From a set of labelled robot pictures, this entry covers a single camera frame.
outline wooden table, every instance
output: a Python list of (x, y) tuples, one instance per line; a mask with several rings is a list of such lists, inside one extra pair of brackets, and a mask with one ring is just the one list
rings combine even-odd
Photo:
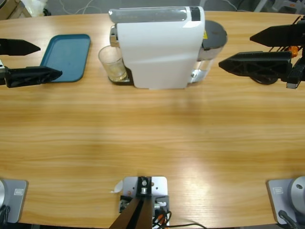
[(41, 47), (1, 56), (10, 68), (39, 65), (58, 34), (86, 33), (92, 41), (80, 81), (0, 87), (0, 176), (29, 182), (21, 222), (109, 227), (119, 215), (119, 195), (110, 191), (137, 175), (168, 178), (172, 224), (275, 222), (266, 181), (305, 174), (305, 84), (297, 90), (257, 84), (218, 62), (267, 51), (249, 37), (296, 16), (207, 12), (206, 18), (229, 37), (209, 75), (183, 90), (159, 91), (108, 81), (98, 60), (109, 44), (106, 14), (0, 21), (2, 38)]

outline blue tray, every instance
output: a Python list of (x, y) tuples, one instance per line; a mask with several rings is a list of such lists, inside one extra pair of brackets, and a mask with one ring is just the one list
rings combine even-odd
[(57, 35), (50, 40), (40, 65), (62, 71), (52, 82), (78, 81), (84, 74), (89, 46), (87, 34)]

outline gray floor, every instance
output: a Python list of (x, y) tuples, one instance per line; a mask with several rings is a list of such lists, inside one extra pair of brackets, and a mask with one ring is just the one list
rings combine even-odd
[[(259, 0), (229, 0), (239, 10), (253, 11)], [(236, 11), (224, 0), (203, 0), (204, 10)], [(49, 0), (46, 8), (52, 15), (107, 13), (111, 8), (153, 7), (153, 6), (192, 6), (200, 0)]]

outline cable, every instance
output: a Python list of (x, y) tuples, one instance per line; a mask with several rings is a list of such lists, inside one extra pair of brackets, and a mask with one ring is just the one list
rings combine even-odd
[(298, 17), (294, 20), (294, 22), (292, 22), (292, 24), (293, 24), (293, 25), (296, 24), (296, 22), (300, 19), (300, 17), (301, 17), (301, 15), (298, 16)]
[(237, 10), (239, 10), (239, 8), (240, 8), (240, 6), (242, 5), (243, 2), (244, 2), (244, 0), (240, 0), (240, 1), (239, 1), (238, 5), (237, 5), (237, 7), (236, 7)]
[(281, 48), (280, 52), (285, 51), (285, 49), (288, 49), (289, 47), (284, 46), (283, 48)]
[(163, 228), (181, 228), (181, 227), (188, 227), (188, 226), (199, 226), (203, 229), (207, 229), (204, 225), (200, 223), (188, 223), (188, 224), (181, 224), (181, 225), (167, 225), (172, 217), (172, 212), (164, 212), (161, 211), (158, 216), (155, 216), (153, 219), (152, 228), (159, 226), (157, 229), (163, 229)]
[(230, 6), (232, 6), (234, 9), (235, 9), (235, 11), (237, 11), (237, 7), (236, 6), (234, 6), (229, 0), (221, 0), (221, 1), (225, 1), (226, 3), (228, 3)]
[(6, 224), (8, 223), (9, 212), (10, 212), (9, 206), (3, 205), (0, 208), (0, 228), (6, 226)]
[(278, 212), (280, 218), (282, 218), (292, 229), (302, 228), (297, 222), (290, 218), (284, 210)]
[(230, 6), (232, 6), (235, 9), (235, 11), (238, 10), (237, 7), (234, 6), (229, 0), (221, 0), (221, 1), (225, 1), (226, 3), (228, 3)]
[(95, 6), (89, 6), (90, 3), (91, 3), (92, 1), (93, 1), (93, 0), (90, 0), (90, 1), (88, 2), (88, 4), (87, 4), (85, 7), (81, 8), (81, 9), (78, 9), (75, 13), (71, 13), (71, 12), (67, 11), (66, 8), (65, 8), (65, 5), (62, 3), (62, 0), (59, 0), (59, 3), (60, 3), (61, 6), (62, 6), (62, 10), (65, 11), (65, 13), (67, 13), (67, 14), (69, 14), (69, 15), (71, 15), (71, 14), (77, 14), (77, 13), (78, 13), (79, 11), (81, 11), (81, 10), (83, 10), (82, 14), (85, 14), (85, 11), (86, 11), (87, 8), (95, 8), (95, 9), (98, 9), (98, 10), (102, 13), (102, 10), (101, 10), (100, 8), (95, 7)]
[(159, 228), (181, 228), (181, 227), (188, 227), (188, 226), (199, 226), (203, 229), (207, 229), (204, 225), (201, 225), (200, 223), (189, 223), (189, 224), (172, 225), (172, 226), (162, 225)]

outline coffee machine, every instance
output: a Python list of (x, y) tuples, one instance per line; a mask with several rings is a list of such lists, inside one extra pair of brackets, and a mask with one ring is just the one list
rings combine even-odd
[(213, 47), (203, 46), (208, 36), (200, 6), (111, 9), (109, 16), (115, 23), (110, 31), (110, 44), (121, 50), (128, 75), (113, 82), (119, 85), (185, 88), (188, 83), (204, 78), (194, 65), (205, 60), (206, 52), (212, 51), (209, 57), (217, 55), (227, 39), (220, 26), (222, 31), (210, 36), (210, 40), (220, 42), (216, 45), (213, 42)]

